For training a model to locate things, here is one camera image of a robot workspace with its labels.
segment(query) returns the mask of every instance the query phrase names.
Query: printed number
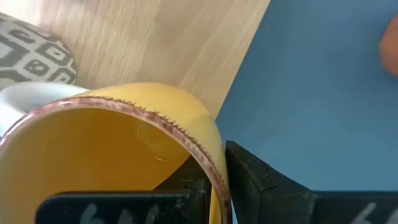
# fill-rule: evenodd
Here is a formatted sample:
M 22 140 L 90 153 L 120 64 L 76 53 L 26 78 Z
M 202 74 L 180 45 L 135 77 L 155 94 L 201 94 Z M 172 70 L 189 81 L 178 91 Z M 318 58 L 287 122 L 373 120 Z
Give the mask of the printed number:
M 376 207 L 376 203 L 369 203 L 364 209 L 362 209 L 362 211 L 351 222 L 351 224 L 372 224 L 366 219 L 366 217 L 368 217 L 368 215 L 370 215 Z M 398 208 L 396 208 L 394 212 L 390 215 L 386 224 L 398 224 Z
M 80 224 L 105 224 L 100 218 L 93 218 L 97 212 L 97 206 L 93 203 L 89 204 L 80 218 Z M 154 224 L 156 216 L 159 214 L 159 208 L 154 204 L 147 214 L 145 224 Z M 129 211 L 123 210 L 120 214 L 118 224 L 136 224 Z

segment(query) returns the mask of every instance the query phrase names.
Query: gray patterned cushion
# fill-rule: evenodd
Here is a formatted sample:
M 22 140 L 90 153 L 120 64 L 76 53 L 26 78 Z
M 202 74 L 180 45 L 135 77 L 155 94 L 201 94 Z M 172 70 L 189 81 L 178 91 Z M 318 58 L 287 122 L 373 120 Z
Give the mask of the gray patterned cushion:
M 58 38 L 0 13 L 0 90 L 15 82 L 75 80 L 72 56 Z

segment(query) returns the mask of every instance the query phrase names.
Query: wood grain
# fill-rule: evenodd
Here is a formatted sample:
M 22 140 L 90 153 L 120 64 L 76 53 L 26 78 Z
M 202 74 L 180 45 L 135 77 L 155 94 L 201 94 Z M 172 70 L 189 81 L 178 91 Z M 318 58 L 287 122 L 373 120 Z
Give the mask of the wood grain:
M 86 88 L 162 82 L 216 116 L 269 0 L 0 0 L 59 36 Z

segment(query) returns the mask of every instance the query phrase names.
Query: orange object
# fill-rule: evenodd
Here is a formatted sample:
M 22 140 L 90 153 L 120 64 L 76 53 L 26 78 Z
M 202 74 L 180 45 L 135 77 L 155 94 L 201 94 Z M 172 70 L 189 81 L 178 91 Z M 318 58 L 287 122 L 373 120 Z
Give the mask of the orange object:
M 60 192 L 153 190 L 189 155 L 213 186 L 209 223 L 230 223 L 220 134 L 192 95 L 132 83 L 55 101 L 0 141 L 0 223 L 32 224 L 39 204 Z
M 384 69 L 398 77 L 398 14 L 387 26 L 379 50 Z

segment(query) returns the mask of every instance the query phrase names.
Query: mug rim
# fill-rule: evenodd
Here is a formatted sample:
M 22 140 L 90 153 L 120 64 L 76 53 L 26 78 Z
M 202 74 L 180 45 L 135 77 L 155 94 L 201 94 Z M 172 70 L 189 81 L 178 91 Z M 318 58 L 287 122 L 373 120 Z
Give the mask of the mug rim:
M 83 108 L 98 108 L 133 116 L 155 126 L 177 141 L 199 163 L 209 178 L 218 197 L 218 204 L 220 205 L 221 211 L 221 223 L 230 224 L 232 222 L 229 190 L 224 184 L 223 176 L 215 166 L 210 155 L 204 150 L 203 146 L 168 117 L 162 116 L 158 111 L 148 111 L 128 101 L 102 96 L 74 96 L 53 101 L 43 107 L 36 108 L 18 119 L 18 121 L 4 133 L 3 137 L 0 138 L 0 158 L 2 158 L 5 153 L 4 148 L 12 140 L 14 132 L 23 130 L 25 127 L 47 115 L 60 111 Z

